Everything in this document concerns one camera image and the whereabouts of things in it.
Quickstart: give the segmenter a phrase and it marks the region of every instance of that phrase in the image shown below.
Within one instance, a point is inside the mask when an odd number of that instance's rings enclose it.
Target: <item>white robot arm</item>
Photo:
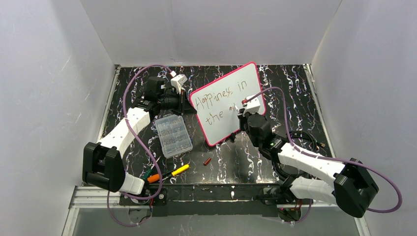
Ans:
[[[84,147],[83,181],[112,191],[138,195],[145,181],[125,172],[122,157],[134,136],[127,128],[125,119],[136,133],[150,124],[161,110],[183,116],[197,111],[184,95],[182,84],[186,76],[179,74],[170,83],[164,78],[150,77],[144,89],[144,96],[138,96],[133,108],[119,124],[97,143]]]
[[[362,217],[379,191],[368,171],[356,165],[301,154],[289,143],[291,137],[280,137],[272,132],[265,116],[257,113],[259,107],[260,102],[255,98],[247,102],[238,114],[240,130],[248,134],[253,146],[272,162],[293,166],[317,178],[290,176],[265,198],[281,198],[287,202],[294,199],[320,200],[338,205],[351,216]],[[305,149],[301,151],[320,156]]]

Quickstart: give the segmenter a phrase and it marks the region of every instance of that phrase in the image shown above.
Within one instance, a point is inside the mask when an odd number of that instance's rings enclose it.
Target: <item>whiteboard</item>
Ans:
[[[242,101],[261,91],[258,70],[250,62],[229,74],[199,88],[190,94],[191,105],[197,110],[197,119],[203,130],[207,144],[214,146],[239,130],[238,111]],[[259,113],[265,114],[263,95]]]

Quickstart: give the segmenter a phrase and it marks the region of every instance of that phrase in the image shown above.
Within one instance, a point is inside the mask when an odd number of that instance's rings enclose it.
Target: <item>white wall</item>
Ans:
[[[319,102],[336,155],[388,175],[401,209],[365,215],[372,235],[417,235],[417,2],[342,1],[313,59]],[[378,177],[371,207],[396,204]]]
[[[310,63],[341,0],[81,0],[123,66]]]
[[[78,0],[0,1],[0,235],[60,235],[114,66]]]

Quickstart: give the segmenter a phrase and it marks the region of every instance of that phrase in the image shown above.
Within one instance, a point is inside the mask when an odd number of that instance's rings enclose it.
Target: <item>plastic organizer box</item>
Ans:
[[[162,153],[170,158],[184,152],[191,151],[193,144],[185,127],[184,119],[180,116],[170,115],[155,120]]]

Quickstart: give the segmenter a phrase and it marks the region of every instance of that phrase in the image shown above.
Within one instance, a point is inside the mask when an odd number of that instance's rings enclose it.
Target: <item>black marble tabletop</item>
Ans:
[[[209,82],[238,68],[238,66],[174,66],[171,67],[177,74],[185,74],[188,81],[184,84],[187,91],[196,90]],[[103,136],[109,133],[123,118],[122,96],[124,90],[134,76],[138,67],[121,68],[107,116]],[[285,92],[290,129],[303,130],[312,134],[319,142],[326,144],[320,149],[320,154],[331,155],[325,133],[313,100],[312,91],[302,65],[258,65],[262,88],[278,86]],[[131,87],[132,90],[126,99],[127,107],[132,105],[136,91],[141,91],[149,76],[165,77],[166,71],[160,67],[150,68]],[[285,135],[284,112],[281,94],[270,90],[265,93],[267,104],[266,117],[274,124],[277,134]],[[168,115],[164,111],[158,117]],[[161,144],[155,129],[154,122],[139,133],[144,143],[148,145],[158,161],[161,171],[167,172],[184,164],[190,168],[177,177],[167,179],[165,184],[245,184],[245,183],[275,183],[278,181],[272,164],[254,148],[244,133],[237,135],[236,141],[223,141],[215,147],[209,147],[195,115],[185,116],[185,124],[192,139],[193,150],[177,157],[166,159],[161,150]],[[203,162],[212,158],[204,166]],[[141,177],[152,165],[150,158],[135,140],[123,157],[126,170],[136,177]]]

